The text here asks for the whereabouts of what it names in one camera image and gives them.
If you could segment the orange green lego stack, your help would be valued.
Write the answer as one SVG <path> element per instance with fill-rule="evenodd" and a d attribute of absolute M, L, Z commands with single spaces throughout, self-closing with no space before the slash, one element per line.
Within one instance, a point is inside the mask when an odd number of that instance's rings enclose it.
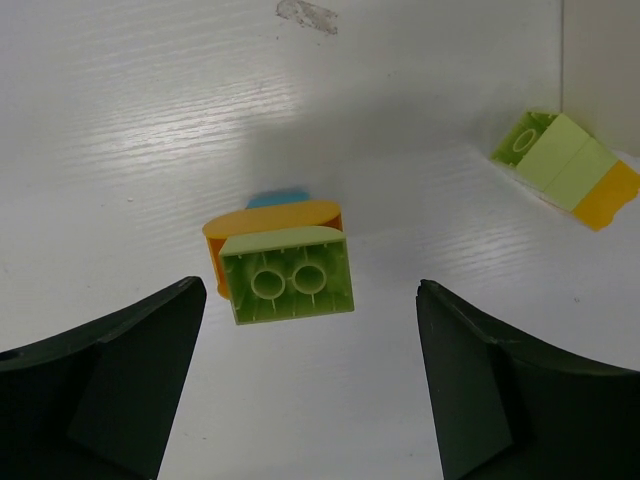
<path fill-rule="evenodd" d="M 202 232 L 218 293 L 237 324 L 354 310 L 338 203 L 303 190 L 266 193 L 210 220 Z"/>

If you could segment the yellow green lego stack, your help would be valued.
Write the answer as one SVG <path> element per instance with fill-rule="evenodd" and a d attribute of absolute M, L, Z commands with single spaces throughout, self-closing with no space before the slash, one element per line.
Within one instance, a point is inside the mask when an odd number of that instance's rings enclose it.
<path fill-rule="evenodd" d="M 593 231 L 639 194 L 639 173 L 563 113 L 525 111 L 490 160 Z"/>

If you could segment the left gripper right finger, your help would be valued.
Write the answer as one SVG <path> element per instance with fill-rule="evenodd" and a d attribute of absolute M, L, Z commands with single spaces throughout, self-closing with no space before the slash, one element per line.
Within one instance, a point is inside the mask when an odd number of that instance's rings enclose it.
<path fill-rule="evenodd" d="M 635 479 L 639 374 L 544 342 L 432 280 L 417 323 L 447 479 Z"/>

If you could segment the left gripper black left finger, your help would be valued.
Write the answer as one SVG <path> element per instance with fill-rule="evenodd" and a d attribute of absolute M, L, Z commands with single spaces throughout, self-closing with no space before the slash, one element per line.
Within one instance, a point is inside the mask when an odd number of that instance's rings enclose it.
<path fill-rule="evenodd" d="M 4 479 L 158 477 L 206 288 L 186 277 L 1 355 Z"/>

